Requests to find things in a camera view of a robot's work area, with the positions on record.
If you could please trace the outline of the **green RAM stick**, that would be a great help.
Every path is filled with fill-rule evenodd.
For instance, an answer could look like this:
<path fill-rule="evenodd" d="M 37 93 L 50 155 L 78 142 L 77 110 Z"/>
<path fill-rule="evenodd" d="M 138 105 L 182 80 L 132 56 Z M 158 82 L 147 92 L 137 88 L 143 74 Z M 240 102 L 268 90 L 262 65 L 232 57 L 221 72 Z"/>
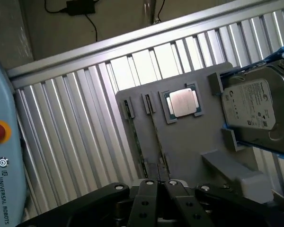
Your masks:
<path fill-rule="evenodd" d="M 161 145 L 160 137 L 159 137 L 159 134 L 158 134 L 158 128 L 156 126 L 155 118 L 153 116 L 155 111 L 154 111 L 154 109 L 152 107 L 150 96 L 148 94 L 146 94 L 145 98 L 146 98 L 146 102 L 147 102 L 147 105 L 148 105 L 148 108 L 149 108 L 149 111 L 150 111 L 150 115 L 151 115 L 152 123 L 153 123 L 153 126 L 154 126 L 154 130 L 155 130 L 155 133 L 156 133 L 156 138 L 157 138 L 159 149 L 160 149 L 161 159 L 162 159 L 162 162 L 164 163 L 164 166 L 165 166 L 165 168 L 167 170 L 167 173 L 170 174 L 168 163 L 167 163 L 167 159 L 166 159 L 163 147 Z"/>
<path fill-rule="evenodd" d="M 147 168 L 146 168 L 146 165 L 145 165 L 145 161 L 144 161 L 144 157 L 143 157 L 143 154 L 142 154 L 140 142 L 139 142 L 139 139 L 138 139 L 137 130 L 136 130 L 135 125 L 134 125 L 135 115 L 134 115 L 134 112 L 133 112 L 131 100 L 129 98 L 124 100 L 124 106 L 126 108 L 127 119 L 128 119 L 128 122 L 129 122 L 129 125 L 130 125 L 130 128 L 131 128 L 131 131 L 133 133 L 133 140 L 134 140 L 134 143 L 135 143 L 135 146 L 136 146 L 136 149 L 137 149 L 137 153 L 138 153 L 138 156 L 139 156 L 139 161 L 140 161 L 140 164 L 141 164 L 141 167 L 142 167 L 142 170 L 143 170 L 143 174 L 146 178 L 148 178 Z"/>

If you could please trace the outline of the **grey parts rack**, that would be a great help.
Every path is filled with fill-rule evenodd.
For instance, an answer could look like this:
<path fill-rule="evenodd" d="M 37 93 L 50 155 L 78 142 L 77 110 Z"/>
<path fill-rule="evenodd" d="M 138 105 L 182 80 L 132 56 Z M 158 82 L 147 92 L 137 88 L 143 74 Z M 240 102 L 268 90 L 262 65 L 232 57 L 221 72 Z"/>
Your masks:
<path fill-rule="evenodd" d="M 148 94 L 170 179 L 183 180 L 190 186 L 211 183 L 258 203 L 271 202 L 271 184 L 258 171 L 253 150 L 235 145 L 232 136 L 223 136 L 225 118 L 221 99 L 212 94 L 208 77 L 231 69 L 230 63 L 222 63 L 117 92 L 115 98 L 129 148 L 134 163 L 143 174 L 124 106 L 124 100 L 128 98 L 146 167 L 148 164 L 164 164 L 145 98 Z M 201 111 L 173 117 L 166 96 L 185 88 L 196 91 Z"/>

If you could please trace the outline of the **silver CPU chip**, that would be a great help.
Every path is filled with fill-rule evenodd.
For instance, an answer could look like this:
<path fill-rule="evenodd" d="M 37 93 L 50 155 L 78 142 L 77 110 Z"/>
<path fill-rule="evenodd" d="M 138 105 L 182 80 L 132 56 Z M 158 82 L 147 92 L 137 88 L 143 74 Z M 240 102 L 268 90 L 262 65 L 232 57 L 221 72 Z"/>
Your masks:
<path fill-rule="evenodd" d="M 185 88 L 167 94 L 166 101 L 169 113 L 176 118 L 201 111 L 196 91 L 191 88 Z"/>

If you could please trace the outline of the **light blue teach pendant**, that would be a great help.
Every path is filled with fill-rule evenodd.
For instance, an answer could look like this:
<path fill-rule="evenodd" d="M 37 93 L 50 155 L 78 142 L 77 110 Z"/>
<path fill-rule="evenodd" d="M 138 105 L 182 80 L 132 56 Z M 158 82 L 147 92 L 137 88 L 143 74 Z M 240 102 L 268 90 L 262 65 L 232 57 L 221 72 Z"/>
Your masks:
<path fill-rule="evenodd" d="M 0 65 L 0 227 L 15 227 L 27 197 L 14 90 Z"/>

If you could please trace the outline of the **metal pole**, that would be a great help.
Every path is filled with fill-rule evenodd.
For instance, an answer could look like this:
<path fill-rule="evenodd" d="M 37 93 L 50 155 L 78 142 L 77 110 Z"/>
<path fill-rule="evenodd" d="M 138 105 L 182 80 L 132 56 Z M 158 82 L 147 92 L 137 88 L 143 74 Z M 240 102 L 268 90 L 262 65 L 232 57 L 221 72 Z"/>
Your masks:
<path fill-rule="evenodd" d="M 160 23 L 156 14 L 157 0 L 143 0 L 143 17 L 142 24 L 144 26 L 151 26 Z"/>

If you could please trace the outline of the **black power adapter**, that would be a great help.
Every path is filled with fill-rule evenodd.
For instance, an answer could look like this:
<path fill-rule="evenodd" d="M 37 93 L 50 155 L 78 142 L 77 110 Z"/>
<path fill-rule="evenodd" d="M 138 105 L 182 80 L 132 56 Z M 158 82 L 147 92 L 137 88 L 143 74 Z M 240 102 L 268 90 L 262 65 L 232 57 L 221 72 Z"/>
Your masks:
<path fill-rule="evenodd" d="M 94 0 L 69 0 L 66 1 L 66 9 L 69 16 L 79 16 L 95 13 Z"/>

